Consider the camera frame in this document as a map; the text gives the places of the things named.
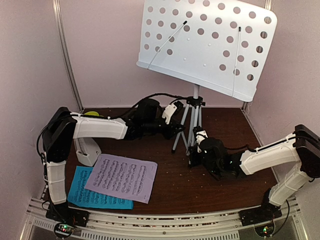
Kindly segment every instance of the blue sheet music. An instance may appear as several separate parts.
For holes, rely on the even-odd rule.
[[[83,208],[95,209],[133,209],[132,200],[121,199],[85,189],[93,167],[77,166],[68,201]]]

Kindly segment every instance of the pink wall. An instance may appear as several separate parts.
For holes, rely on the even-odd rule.
[[[76,110],[50,0],[0,1],[0,239],[14,240],[43,190],[36,154],[59,106]]]
[[[193,94],[191,83],[136,66],[144,1],[61,1],[74,76],[85,107],[129,107],[159,92]],[[263,0],[248,2],[264,5]],[[210,107],[242,106],[241,101],[213,90],[202,88],[200,94]]]
[[[249,118],[265,144],[304,124],[320,135],[320,2],[276,0],[278,28],[250,107]],[[284,177],[291,165],[276,168]],[[298,193],[311,239],[319,239],[320,180]]]

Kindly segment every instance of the brown wooden board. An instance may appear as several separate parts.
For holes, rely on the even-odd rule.
[[[96,109],[103,116],[115,116],[126,109]],[[259,143],[246,118],[237,108],[203,108],[202,125],[210,137],[221,139],[226,147]],[[174,139],[161,135],[133,141],[97,138],[102,153],[158,163],[149,204],[134,202],[133,210],[101,210],[125,214],[207,213],[260,205],[264,192],[277,182],[272,170],[265,169],[240,179],[214,180],[202,166],[188,168],[186,148],[180,139],[175,154]],[[81,166],[72,147],[66,165],[66,191],[69,192],[76,166]]]

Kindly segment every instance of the yellow object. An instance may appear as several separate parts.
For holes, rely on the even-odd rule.
[[[90,115],[90,116],[100,116],[98,112],[96,111],[88,111],[84,115]]]

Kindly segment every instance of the purple sheet music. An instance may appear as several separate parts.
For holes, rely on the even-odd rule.
[[[122,156],[101,154],[85,189],[147,204],[158,164]]]

